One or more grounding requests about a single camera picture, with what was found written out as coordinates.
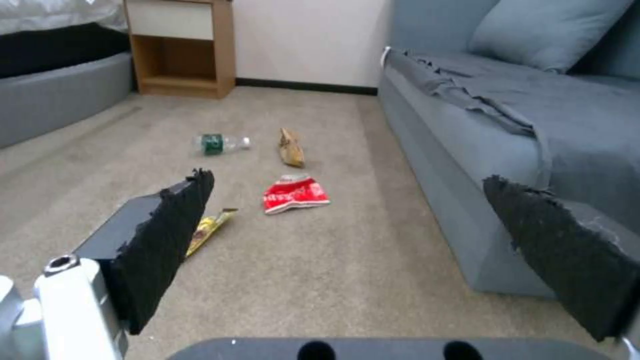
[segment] bottle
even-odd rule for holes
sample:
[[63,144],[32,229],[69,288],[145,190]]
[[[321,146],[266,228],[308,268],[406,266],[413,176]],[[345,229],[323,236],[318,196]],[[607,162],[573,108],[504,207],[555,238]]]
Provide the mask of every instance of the bottle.
[[205,155],[219,155],[239,149],[249,149],[251,140],[248,137],[235,138],[222,134],[202,134],[195,137],[194,145]]

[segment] red chip bag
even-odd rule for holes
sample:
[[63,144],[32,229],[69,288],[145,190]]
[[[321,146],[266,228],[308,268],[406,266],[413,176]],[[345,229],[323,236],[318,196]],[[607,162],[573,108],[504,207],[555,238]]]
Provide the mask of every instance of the red chip bag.
[[330,203],[320,184],[309,175],[284,175],[264,192],[264,212],[281,213],[291,208],[313,208]]

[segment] brown paper bag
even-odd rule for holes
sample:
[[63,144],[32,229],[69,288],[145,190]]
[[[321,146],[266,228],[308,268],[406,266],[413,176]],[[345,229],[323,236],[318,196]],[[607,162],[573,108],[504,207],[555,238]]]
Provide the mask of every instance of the brown paper bag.
[[298,145],[298,134],[284,127],[280,128],[280,157],[292,167],[305,167],[305,154]]

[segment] nightstand drawer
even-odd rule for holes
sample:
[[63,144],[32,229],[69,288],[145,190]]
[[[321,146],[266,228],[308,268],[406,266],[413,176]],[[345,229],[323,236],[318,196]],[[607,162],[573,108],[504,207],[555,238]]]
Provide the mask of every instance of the nightstand drawer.
[[213,40],[210,4],[163,0],[127,0],[134,35]]

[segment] black baseboard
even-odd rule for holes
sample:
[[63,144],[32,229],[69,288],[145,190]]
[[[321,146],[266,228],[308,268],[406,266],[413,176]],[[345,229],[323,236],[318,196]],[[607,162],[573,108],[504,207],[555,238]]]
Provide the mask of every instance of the black baseboard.
[[237,86],[257,86],[261,88],[284,88],[284,89],[293,89],[293,90],[339,92],[343,94],[358,94],[358,95],[372,95],[372,96],[376,96],[378,94],[377,88],[369,88],[366,86],[299,83],[297,81],[278,81],[278,80],[237,78],[236,85]]

